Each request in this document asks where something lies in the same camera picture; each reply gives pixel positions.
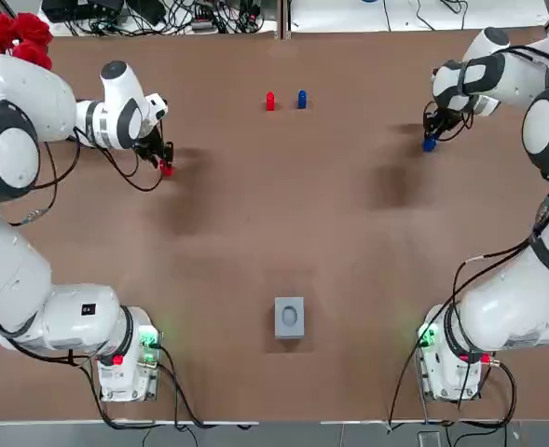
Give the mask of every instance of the blue small cylinder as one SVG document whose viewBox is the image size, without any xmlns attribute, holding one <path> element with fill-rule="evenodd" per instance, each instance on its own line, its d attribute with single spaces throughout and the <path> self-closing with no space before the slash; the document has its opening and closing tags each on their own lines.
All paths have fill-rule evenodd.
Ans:
<svg viewBox="0 0 549 447">
<path fill-rule="evenodd" d="M 299 90 L 299 97 L 297 100 L 299 109 L 305 109 L 308 106 L 308 94 L 305 90 Z"/>
<path fill-rule="evenodd" d="M 434 138 L 426 138 L 423 140 L 423 152 L 431 152 L 436 145 L 436 140 Z"/>
</svg>

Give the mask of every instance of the brown table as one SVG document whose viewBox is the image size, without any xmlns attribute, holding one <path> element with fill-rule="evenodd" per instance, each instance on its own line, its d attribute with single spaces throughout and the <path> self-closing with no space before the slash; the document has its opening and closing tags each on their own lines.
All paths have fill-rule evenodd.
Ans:
<svg viewBox="0 0 549 447">
<path fill-rule="evenodd" d="M 517 42 L 541 30 L 512 32 Z M 86 151 L 55 209 L 23 233 L 57 283 L 110 284 L 166 333 L 196 413 L 210 420 L 375 420 L 388 414 L 415 330 L 449 295 L 460 261 L 528 231 L 546 183 L 520 142 L 524 111 L 503 106 L 421 153 L 430 72 L 475 32 L 56 39 L 54 70 L 78 98 L 127 61 L 170 102 L 178 172 L 152 194 Z M 309 109 L 295 109 L 309 93 Z M 264 112 L 266 92 L 279 109 Z M 53 144 L 65 169 L 74 146 Z M 124 169 L 130 153 L 118 154 Z M 156 176 L 146 165 L 138 183 Z M 49 191 L 5 209 L 17 219 Z M 274 340 L 276 296 L 304 296 L 307 336 Z M 549 347 L 502 356 L 517 418 L 549 418 Z M 498 372 L 467 417 L 499 417 Z M 432 417 L 455 417 L 433 405 Z M 112 415 L 172 418 L 159 402 Z M 421 418 L 415 376 L 397 417 Z M 0 347 L 0 420 L 96 419 L 81 374 Z"/>
</svg>

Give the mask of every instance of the gray block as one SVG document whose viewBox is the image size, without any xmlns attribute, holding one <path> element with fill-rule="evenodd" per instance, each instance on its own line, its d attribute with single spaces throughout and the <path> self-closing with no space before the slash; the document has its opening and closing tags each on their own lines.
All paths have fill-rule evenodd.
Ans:
<svg viewBox="0 0 549 447">
<path fill-rule="evenodd" d="M 276 338 L 303 338 L 305 319 L 303 297 L 277 297 L 274 301 L 274 332 Z"/>
</svg>

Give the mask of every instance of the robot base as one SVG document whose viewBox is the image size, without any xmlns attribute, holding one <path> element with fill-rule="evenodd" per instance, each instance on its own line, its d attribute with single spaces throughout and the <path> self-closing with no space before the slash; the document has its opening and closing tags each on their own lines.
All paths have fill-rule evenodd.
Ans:
<svg viewBox="0 0 549 447">
<path fill-rule="evenodd" d="M 444 317 L 446 312 L 432 324 L 429 321 L 440 309 L 436 305 L 430 310 L 425 322 L 419 328 L 418 338 L 427 330 L 416 352 L 415 363 L 419 377 L 419 386 L 425 400 L 457 401 L 462 393 L 463 400 L 475 399 L 481 380 L 481 362 L 471 364 L 467 383 L 467 363 L 455 356 L 449 349 L 444 335 Z"/>
<path fill-rule="evenodd" d="M 128 307 L 133 317 L 133 338 L 121 364 L 99 361 L 98 376 L 104 402 L 156 400 L 160 351 L 148 347 L 160 343 L 160 333 L 140 307 Z"/>
</svg>

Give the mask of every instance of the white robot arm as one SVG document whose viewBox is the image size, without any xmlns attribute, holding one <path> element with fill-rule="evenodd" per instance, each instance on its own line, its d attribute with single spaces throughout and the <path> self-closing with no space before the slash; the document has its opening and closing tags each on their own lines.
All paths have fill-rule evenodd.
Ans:
<svg viewBox="0 0 549 447">
<path fill-rule="evenodd" d="M 109 141 L 104 147 L 120 149 L 131 148 L 142 132 L 152 131 L 148 129 L 164 116 L 166 103 L 158 95 L 146 100 L 124 62 L 109 63 L 106 74 L 112 74 L 112 82 L 105 83 L 106 100 L 98 103 L 102 116 L 89 123 L 82 114 L 89 106 L 78 105 L 62 79 L 0 54 L 0 202 L 32 190 L 39 172 L 38 142 L 64 140 L 76 123 L 86 122 L 89 135 L 99 136 L 95 144 Z M 103 399 L 130 401 L 155 394 L 158 353 L 151 345 L 157 342 L 147 314 L 119 305 L 110 287 L 54 285 L 48 262 L 0 215 L 3 346 L 83 351 L 97 359 Z"/>
<path fill-rule="evenodd" d="M 475 113 L 480 95 L 526 107 L 523 145 L 549 181 L 549 58 L 541 56 L 549 56 L 549 37 L 529 47 L 539 52 L 503 47 L 449 61 L 435 73 L 432 91 L 439 109 L 458 114 Z M 419 330 L 425 339 L 419 357 L 424 390 L 434 400 L 471 399 L 481 378 L 480 353 L 549 344 L 549 224 L 496 276 L 465 293 L 456 304 L 460 323 L 449 305 L 429 327 L 440 307 Z M 475 356 L 467 360 L 470 352 Z"/>
</svg>

